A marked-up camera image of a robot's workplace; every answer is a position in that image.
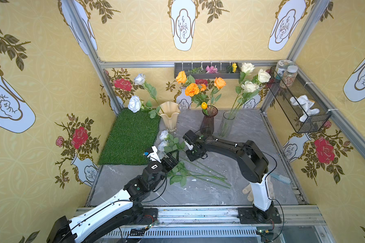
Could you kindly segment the yellow orange tulip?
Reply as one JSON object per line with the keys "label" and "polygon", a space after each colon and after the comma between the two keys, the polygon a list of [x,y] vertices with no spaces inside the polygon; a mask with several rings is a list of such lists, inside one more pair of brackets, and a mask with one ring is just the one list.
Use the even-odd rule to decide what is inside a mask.
{"label": "yellow orange tulip", "polygon": [[209,112],[208,112],[208,105],[206,102],[202,102],[201,103],[201,108],[202,108],[202,112],[205,114],[205,115],[209,115]]}

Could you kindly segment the orange marigold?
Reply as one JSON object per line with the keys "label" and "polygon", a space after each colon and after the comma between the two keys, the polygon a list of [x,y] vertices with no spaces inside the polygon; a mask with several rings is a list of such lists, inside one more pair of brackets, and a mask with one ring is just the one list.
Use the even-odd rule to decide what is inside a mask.
{"label": "orange marigold", "polygon": [[189,97],[193,97],[200,93],[200,88],[196,83],[191,83],[189,86],[186,87],[185,95]]}

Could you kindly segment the orange rose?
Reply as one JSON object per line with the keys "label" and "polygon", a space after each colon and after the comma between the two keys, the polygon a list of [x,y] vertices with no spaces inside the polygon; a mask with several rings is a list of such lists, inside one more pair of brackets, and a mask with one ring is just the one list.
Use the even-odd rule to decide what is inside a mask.
{"label": "orange rose", "polygon": [[185,73],[185,71],[181,71],[178,73],[177,77],[175,78],[175,80],[179,83],[184,85],[187,81],[187,75]]}
{"label": "orange rose", "polygon": [[200,91],[203,92],[206,90],[206,85],[205,84],[201,84],[200,85]]}

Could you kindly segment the orange rose stem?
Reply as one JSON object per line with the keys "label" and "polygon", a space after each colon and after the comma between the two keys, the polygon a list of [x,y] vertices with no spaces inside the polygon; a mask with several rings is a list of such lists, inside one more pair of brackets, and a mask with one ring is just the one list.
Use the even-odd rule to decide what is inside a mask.
{"label": "orange rose stem", "polygon": [[220,90],[226,86],[226,81],[222,78],[215,78],[214,81],[214,88],[211,92],[211,103],[212,105],[215,105],[219,99],[221,98],[222,94],[220,93]]}

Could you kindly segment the white rose stem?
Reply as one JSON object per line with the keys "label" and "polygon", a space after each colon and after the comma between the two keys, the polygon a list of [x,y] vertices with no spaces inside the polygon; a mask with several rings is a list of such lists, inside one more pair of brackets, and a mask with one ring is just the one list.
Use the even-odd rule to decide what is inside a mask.
{"label": "white rose stem", "polygon": [[271,79],[271,75],[263,69],[260,69],[254,77],[249,79],[249,76],[254,71],[254,65],[252,63],[244,62],[240,66],[240,69],[240,78],[238,80],[238,85],[235,88],[237,96],[231,108],[231,111],[233,111],[235,115],[237,115],[243,105],[258,94],[263,85],[267,84]]}

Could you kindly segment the pale blue rose top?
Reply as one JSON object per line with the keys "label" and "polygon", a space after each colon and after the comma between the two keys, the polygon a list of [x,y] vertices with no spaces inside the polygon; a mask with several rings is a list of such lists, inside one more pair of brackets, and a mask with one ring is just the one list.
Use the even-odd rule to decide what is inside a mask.
{"label": "pale blue rose top", "polygon": [[142,86],[148,93],[150,94],[151,98],[155,100],[155,102],[160,105],[159,99],[157,96],[157,90],[154,86],[146,82],[146,76],[144,74],[139,74],[135,79],[134,83],[136,85]]}

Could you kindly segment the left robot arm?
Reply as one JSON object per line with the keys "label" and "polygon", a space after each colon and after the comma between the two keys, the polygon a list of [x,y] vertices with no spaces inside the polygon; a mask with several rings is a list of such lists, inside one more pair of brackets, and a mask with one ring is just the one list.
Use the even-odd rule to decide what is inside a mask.
{"label": "left robot arm", "polygon": [[54,223],[47,238],[49,243],[94,243],[114,229],[138,223],[144,216],[143,203],[156,191],[167,173],[179,163],[179,151],[168,152],[160,159],[155,147],[146,150],[149,159],[142,174],[130,180],[117,194],[86,213],[68,219],[65,216]]}

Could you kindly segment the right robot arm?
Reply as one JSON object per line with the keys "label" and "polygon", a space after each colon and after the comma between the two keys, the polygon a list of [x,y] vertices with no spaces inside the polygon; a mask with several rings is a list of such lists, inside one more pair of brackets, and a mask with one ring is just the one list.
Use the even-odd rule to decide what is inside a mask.
{"label": "right robot arm", "polygon": [[183,140],[189,148],[186,155],[192,162],[208,152],[234,159],[242,176],[250,182],[253,205],[262,212],[269,210],[271,200],[266,184],[269,162],[253,141],[237,143],[212,135],[199,135],[191,130],[184,134]]}

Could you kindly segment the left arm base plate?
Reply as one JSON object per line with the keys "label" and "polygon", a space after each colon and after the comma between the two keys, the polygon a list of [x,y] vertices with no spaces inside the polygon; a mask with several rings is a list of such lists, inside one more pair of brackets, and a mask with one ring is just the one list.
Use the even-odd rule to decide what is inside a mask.
{"label": "left arm base plate", "polygon": [[158,220],[157,208],[144,208],[143,216],[140,218],[140,225],[150,225]]}

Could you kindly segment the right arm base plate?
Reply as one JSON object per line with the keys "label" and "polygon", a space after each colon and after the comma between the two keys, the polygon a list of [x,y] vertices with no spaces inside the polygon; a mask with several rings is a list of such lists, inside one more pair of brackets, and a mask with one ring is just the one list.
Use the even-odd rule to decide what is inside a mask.
{"label": "right arm base plate", "polygon": [[237,218],[241,224],[280,224],[282,219],[277,208],[262,211],[256,207],[237,208]]}

